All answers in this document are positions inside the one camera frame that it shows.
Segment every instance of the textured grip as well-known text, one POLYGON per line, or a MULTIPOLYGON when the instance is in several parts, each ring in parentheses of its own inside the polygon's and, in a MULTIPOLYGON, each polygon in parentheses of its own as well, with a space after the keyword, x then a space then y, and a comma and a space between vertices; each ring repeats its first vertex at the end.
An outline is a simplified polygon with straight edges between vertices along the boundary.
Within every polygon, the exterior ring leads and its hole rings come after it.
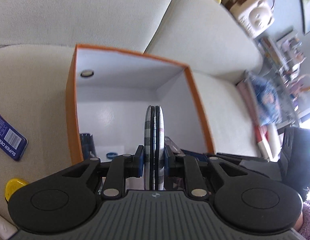
POLYGON ((294 230, 269 236, 249 235, 225 225, 204 201, 183 191, 129 191, 120 200, 106 201, 97 214, 72 231, 34 235, 19 231, 11 240, 303 240, 294 230))

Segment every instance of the blue label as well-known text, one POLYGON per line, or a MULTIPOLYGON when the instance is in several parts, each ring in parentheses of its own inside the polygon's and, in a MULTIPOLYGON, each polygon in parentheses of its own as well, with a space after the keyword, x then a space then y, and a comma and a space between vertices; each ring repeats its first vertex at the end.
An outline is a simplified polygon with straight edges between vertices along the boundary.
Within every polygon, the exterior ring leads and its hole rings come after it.
POLYGON ((15 161, 18 161, 23 155, 27 144, 27 139, 0 115, 0 148, 15 161))
POLYGON ((116 156, 118 156, 118 153, 107 153, 106 157, 110 160, 112 160, 113 158, 115 158, 116 156))

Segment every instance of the silver rivet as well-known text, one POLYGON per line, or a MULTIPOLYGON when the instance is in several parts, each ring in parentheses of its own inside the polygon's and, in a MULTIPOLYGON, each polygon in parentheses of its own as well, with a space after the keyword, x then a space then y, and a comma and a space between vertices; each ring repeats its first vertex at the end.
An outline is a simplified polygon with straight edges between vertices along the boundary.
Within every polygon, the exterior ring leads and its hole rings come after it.
POLYGON ((80 76, 83 78, 92 77, 94 75, 94 71, 90 69, 86 69, 80 73, 80 76))
POLYGON ((191 193, 195 197, 204 197, 207 194, 207 191, 201 188, 196 188, 193 189, 191 193))
POLYGON ((104 190, 104 195, 107 197, 116 197, 119 194, 119 191, 115 188, 108 188, 104 190))

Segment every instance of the orange box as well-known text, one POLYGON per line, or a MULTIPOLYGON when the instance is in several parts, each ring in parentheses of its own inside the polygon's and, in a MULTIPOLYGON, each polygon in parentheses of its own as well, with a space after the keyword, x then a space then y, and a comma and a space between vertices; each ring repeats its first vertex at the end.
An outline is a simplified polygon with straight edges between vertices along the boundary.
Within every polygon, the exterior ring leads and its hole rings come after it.
POLYGON ((181 149, 214 152, 189 66, 128 50, 76 45, 66 87, 72 164, 83 161, 79 133, 94 136, 101 161, 107 161, 109 151, 134 154, 144 144, 149 105, 162 107, 165 135, 181 149))

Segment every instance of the sofa cushion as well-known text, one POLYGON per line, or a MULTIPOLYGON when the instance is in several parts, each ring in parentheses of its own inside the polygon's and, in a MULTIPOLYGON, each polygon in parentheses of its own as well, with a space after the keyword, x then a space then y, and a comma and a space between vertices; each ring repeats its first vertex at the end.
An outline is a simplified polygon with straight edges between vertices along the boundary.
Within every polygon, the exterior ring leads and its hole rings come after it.
POLYGON ((76 43, 144 51, 171 0, 0 0, 0 45, 76 43))
POLYGON ((253 122, 236 87, 203 73, 193 73, 215 152, 260 157, 253 122))
POLYGON ((172 0, 146 52, 233 83, 262 66, 254 41, 215 0, 172 0))
POLYGON ((65 89, 73 53, 57 46, 0 49, 0 114, 29 142, 19 162, 0 149, 0 214, 7 219, 8 180, 33 182, 71 165, 65 89))

